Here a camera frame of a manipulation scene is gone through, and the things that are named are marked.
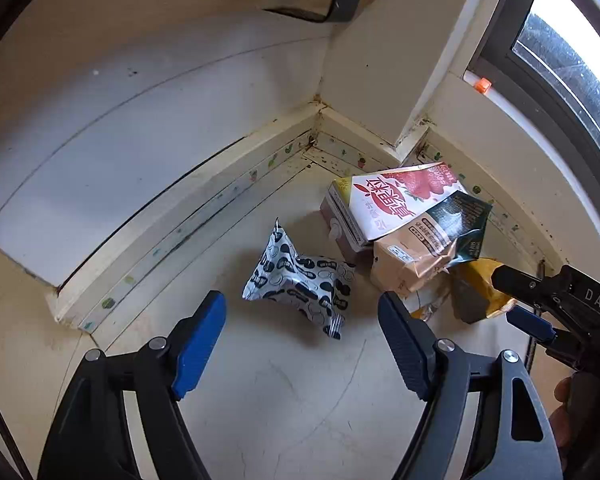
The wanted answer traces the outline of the person's right hand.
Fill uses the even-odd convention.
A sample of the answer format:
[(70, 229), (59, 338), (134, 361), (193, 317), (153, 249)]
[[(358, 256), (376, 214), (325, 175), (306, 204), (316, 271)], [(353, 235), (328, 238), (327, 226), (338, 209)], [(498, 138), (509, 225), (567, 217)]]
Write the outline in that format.
[(559, 403), (558, 408), (550, 415), (550, 426), (552, 426), (556, 446), (560, 456), (562, 469), (566, 469), (567, 460), (565, 459), (565, 448), (571, 439), (571, 424), (567, 403), (570, 398), (572, 376), (562, 379), (555, 386), (554, 398)]

